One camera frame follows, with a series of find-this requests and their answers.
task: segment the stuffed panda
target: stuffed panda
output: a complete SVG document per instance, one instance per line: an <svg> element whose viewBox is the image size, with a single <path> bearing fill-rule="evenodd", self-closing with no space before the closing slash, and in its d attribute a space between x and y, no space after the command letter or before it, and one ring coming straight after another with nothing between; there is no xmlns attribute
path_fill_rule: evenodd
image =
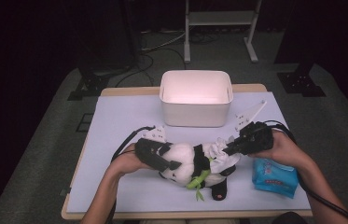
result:
<svg viewBox="0 0 348 224"><path fill-rule="evenodd" d="M223 151L226 147L227 142L221 138L214 143L199 144L195 147L188 143L167 143L162 127L144 134L135 144L135 148L151 148L150 155L154 157L143 162L166 163L163 168L158 168L161 177L180 187L197 189L197 200L203 200L198 189L210 188L212 198L216 201L226 198L227 176L235 171L235 164L241 158L239 153L229 156Z"/></svg>

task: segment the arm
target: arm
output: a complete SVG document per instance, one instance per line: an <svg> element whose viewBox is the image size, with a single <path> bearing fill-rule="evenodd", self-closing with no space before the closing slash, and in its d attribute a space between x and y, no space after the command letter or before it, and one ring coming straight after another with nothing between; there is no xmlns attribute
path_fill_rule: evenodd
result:
<svg viewBox="0 0 348 224"><path fill-rule="evenodd" d="M268 158L283 165L295 167L302 177L305 185L308 186L310 190L346 210L311 157L303 152L284 133L274 132L273 138L274 143L272 149L250 156ZM309 195L307 196L316 223L348 223L348 219L343 217L341 214L326 207L324 204L321 204L313 197Z"/></svg>
<svg viewBox="0 0 348 224"><path fill-rule="evenodd" d="M149 168L141 163L133 152L134 144L129 145L124 154L118 156L104 172L89 209L81 220L82 224L105 224L118 194L118 182L122 176L142 168Z"/></svg>

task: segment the white paper sheet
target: white paper sheet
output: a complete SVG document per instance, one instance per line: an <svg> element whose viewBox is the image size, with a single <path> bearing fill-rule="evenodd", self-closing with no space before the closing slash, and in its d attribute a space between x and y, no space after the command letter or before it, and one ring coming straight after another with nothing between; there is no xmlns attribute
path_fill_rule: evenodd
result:
<svg viewBox="0 0 348 224"><path fill-rule="evenodd" d="M271 92L234 93L227 124L221 128L180 128L165 126L172 143L214 142L218 137L238 136L235 115L267 101L255 121L285 119ZM113 153L133 131L144 126L165 125L158 95L100 97L90 126L83 158L70 193L67 213L87 211ZM136 142L142 133L135 136ZM202 189L205 201L196 201L195 190L180 188L162 179L157 171L141 170L121 178L117 212L232 211L310 209L306 194L298 187L294 199L254 189L252 159L242 156L237 170L228 177L228 194L214 201L210 189Z"/></svg>

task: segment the forearm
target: forearm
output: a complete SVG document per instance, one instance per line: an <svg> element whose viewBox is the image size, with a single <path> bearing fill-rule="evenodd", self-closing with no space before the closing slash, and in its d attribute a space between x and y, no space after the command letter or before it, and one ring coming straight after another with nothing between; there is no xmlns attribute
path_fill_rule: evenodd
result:
<svg viewBox="0 0 348 224"><path fill-rule="evenodd" d="M302 180L304 181L304 184L310 190L326 199L327 201L334 203L338 207L346 210L314 161L307 161L306 167L300 167L298 168L298 171ZM341 214L318 202L309 194L307 196L316 223L348 223L348 219Z"/></svg>
<svg viewBox="0 0 348 224"><path fill-rule="evenodd" d="M105 224L118 194L120 175L109 169L104 173L91 205L81 220L82 224Z"/></svg>

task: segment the black stand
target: black stand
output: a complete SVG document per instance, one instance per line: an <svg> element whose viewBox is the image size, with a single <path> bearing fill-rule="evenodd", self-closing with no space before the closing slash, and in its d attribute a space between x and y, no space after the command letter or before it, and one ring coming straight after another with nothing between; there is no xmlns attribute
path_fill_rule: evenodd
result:
<svg viewBox="0 0 348 224"><path fill-rule="evenodd" d="M291 73L278 73L282 85L287 93L301 93L304 97L326 96L322 88L316 86L310 78L313 63L300 63L296 71Z"/></svg>

